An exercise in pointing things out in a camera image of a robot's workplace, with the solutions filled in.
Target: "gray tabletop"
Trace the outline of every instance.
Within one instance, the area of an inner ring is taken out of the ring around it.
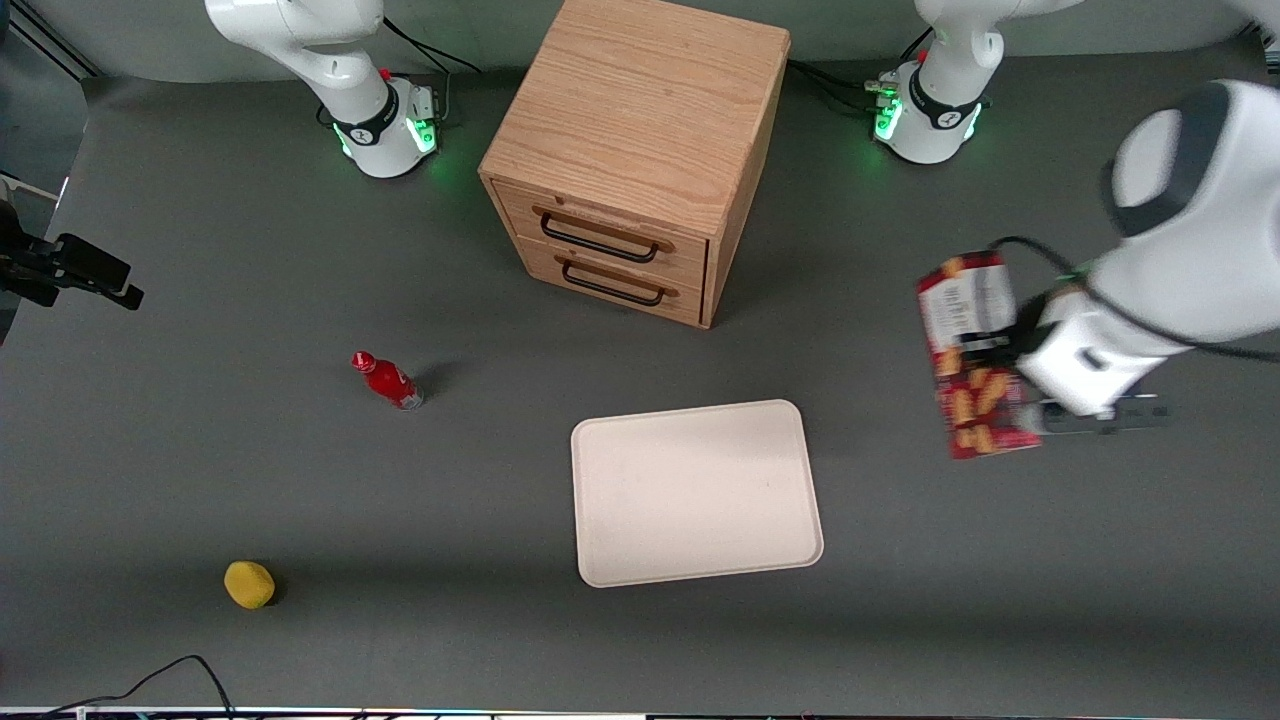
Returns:
[[[1148,382],[1171,428],[955,462],[914,296],[1001,234],[1114,246],[1101,167],[1222,76],[1262,77],[1257,50],[1011,59],[932,168],[788,76],[709,332],[524,273],[475,174],[515,74],[460,77],[440,155],[394,181],[298,82],[92,85],[54,229],[147,299],[23,307],[0,354],[0,703],[200,652],[244,706],[1274,716],[1280,374],[1179,357]],[[1051,279],[1009,258],[1021,296]],[[371,396],[357,348],[428,405]],[[772,397],[804,414],[817,565],[579,579],[577,421]],[[242,557],[279,606],[227,598]],[[212,696],[191,671],[137,701]]]

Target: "yellow ball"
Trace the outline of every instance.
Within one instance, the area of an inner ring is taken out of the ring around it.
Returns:
[[[262,607],[275,594],[275,580],[271,579],[271,574],[266,568],[250,560],[237,560],[228,565],[223,584],[236,605],[246,610]]]

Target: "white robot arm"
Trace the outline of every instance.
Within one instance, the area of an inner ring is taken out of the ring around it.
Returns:
[[[383,0],[205,0],[227,40],[293,70],[334,119],[343,151],[366,174],[407,173],[435,150],[429,88],[384,79],[364,50],[315,53],[378,31]]]
[[[1019,372],[1100,415],[1171,355],[1280,327],[1277,128],[1280,91],[1236,81],[1134,128],[1103,178],[1125,240],[1089,266],[1091,292],[1044,296]]]
[[[873,137],[906,160],[942,163],[973,135],[979,97],[1005,56],[996,23],[1083,0],[915,0],[937,36],[924,63],[909,59],[869,83],[888,100]]]

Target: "wooden cabinet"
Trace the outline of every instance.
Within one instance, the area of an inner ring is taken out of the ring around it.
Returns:
[[[709,328],[790,46],[659,0],[566,0],[480,163],[529,274]]]

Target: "drawer handle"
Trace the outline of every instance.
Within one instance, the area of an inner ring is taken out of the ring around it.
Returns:
[[[622,292],[621,290],[613,290],[612,287],[603,286],[600,283],[594,283],[591,281],[584,281],[582,278],[575,278],[573,275],[568,274],[570,269],[573,266],[573,263],[571,263],[570,260],[564,260],[563,263],[564,263],[564,266],[561,268],[561,275],[564,277],[564,282],[567,282],[570,284],[576,284],[579,287],[585,287],[588,290],[594,290],[595,292],[603,292],[604,295],[608,295],[608,296],[612,296],[612,297],[617,297],[618,300],[626,300],[627,302],[635,302],[636,305],[641,305],[644,307],[657,307],[658,304],[662,302],[662,296],[666,292],[666,291],[663,291],[659,287],[657,297],[640,297],[639,295],[631,295],[630,292]]]
[[[618,250],[617,247],[609,247],[608,245],[600,245],[599,242],[586,240],[585,237],[577,237],[576,234],[568,234],[567,232],[552,229],[547,225],[547,223],[549,222],[552,222],[552,214],[543,213],[543,222],[541,222],[543,234],[545,234],[547,237],[564,241],[570,245],[576,245],[579,247],[585,247],[588,250],[595,250],[596,252],[604,252],[605,255],[612,255],[614,258],[621,258],[623,260],[630,260],[632,263],[652,263],[653,259],[658,256],[657,242],[649,247],[649,252],[645,252],[644,255],[637,255],[635,252],[627,252],[626,250]]]

